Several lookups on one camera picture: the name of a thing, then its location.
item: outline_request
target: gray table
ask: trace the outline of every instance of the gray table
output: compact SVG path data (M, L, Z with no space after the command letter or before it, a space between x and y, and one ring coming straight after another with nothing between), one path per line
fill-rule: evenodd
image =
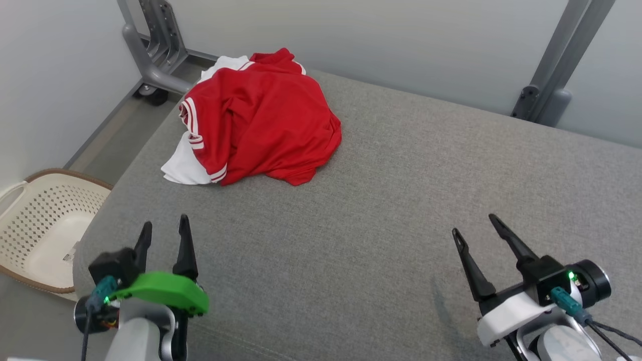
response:
M170 270L186 213L212 310L191 323L192 360L510 360L505 343L485 349L476 337L479 311L450 234L461 230L498 289L517 283L487 218L496 213L540 255L601 265L614 293L592 313L640 336L641 150L310 75L343 127L310 183L164 180L184 131L174 111L87 230L74 263L79 293L92 286L89 262L132 246L146 220L148 270Z

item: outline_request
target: white garment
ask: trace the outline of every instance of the white garment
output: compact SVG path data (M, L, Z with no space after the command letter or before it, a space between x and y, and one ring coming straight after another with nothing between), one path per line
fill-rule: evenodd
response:
M220 57L216 59L214 66L201 72L201 79L198 83L210 79L220 69L239 70L248 63L253 64L247 57ZM205 168L194 155L192 144L189 142L189 135L189 131L183 134L176 146L174 154L160 168L160 170L165 173L163 177L168 181L181 184L210 184L223 179L223 177L219 177L219 179L213 180L213 178L207 174Z

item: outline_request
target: caster wheel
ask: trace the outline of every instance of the caster wheel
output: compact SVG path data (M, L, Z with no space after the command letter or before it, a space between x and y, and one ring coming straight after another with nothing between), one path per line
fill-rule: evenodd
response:
M155 92L147 95L145 97L145 100L149 104L152 104L153 106L158 107L159 105L162 105L167 101L168 96L169 96L169 92L167 90L156 89Z

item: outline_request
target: green plastic part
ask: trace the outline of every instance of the green plastic part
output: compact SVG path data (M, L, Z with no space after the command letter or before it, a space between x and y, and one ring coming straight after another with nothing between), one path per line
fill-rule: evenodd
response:
M167 272L149 272L138 276L128 288L114 292L111 299L140 298L201 315L209 311L209 297L191 279Z

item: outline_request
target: beige plastic basket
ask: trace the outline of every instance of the beige plastic basket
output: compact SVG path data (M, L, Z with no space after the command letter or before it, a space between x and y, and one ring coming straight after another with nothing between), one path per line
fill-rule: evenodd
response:
M15 200L0 215L0 272L77 300L75 246L112 186L81 173L50 169L0 193Z

